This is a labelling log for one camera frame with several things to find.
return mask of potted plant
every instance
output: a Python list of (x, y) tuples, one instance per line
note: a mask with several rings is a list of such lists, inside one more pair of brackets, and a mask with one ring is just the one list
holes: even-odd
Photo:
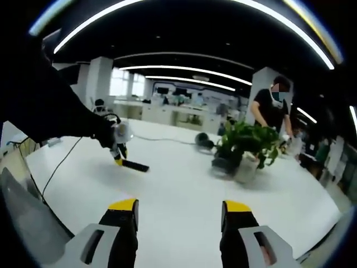
[(251, 169), (262, 169), (266, 160), (272, 165), (278, 156), (278, 133), (269, 127), (251, 126), (245, 122), (226, 124), (226, 131), (216, 148), (213, 166), (223, 168), (235, 176), (239, 167), (251, 164)]

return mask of black ceiling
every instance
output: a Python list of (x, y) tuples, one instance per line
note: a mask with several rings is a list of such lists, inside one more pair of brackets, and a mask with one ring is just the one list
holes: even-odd
[[(332, 59), (316, 34), (283, 1), (256, 1), (288, 17)], [(120, 1), (74, 1), (46, 27), (42, 36), (61, 28), (59, 40), (62, 40), (84, 20), (117, 2)], [(322, 107), (328, 107), (337, 118), (335, 121), (340, 132), (355, 141), (348, 105), (357, 104), (357, 95), (347, 82), (346, 64), (350, 61), (352, 47), (349, 44), (349, 1), (310, 0), (305, 3), (329, 29), (344, 53), (345, 62), (339, 66), (334, 62), (336, 69), (333, 71), (290, 29), (262, 12), (229, 0), (147, 0), (121, 8), (78, 33), (54, 55), (54, 60), (89, 62), (98, 56), (106, 56), (116, 59), (114, 66), (117, 67), (188, 66), (229, 74), (250, 82), (256, 71), (269, 66), (294, 80), (296, 106), (306, 110), (319, 122), (326, 119), (326, 113), (321, 112), (325, 110)], [(150, 54), (153, 52), (205, 54), (250, 68), (202, 56)], [(133, 54), (149, 55), (124, 57)], [(192, 78), (195, 74), (165, 69), (136, 72), (183, 78)], [(238, 88), (242, 95), (249, 93), (249, 86), (245, 84), (208, 76), (210, 82)]]

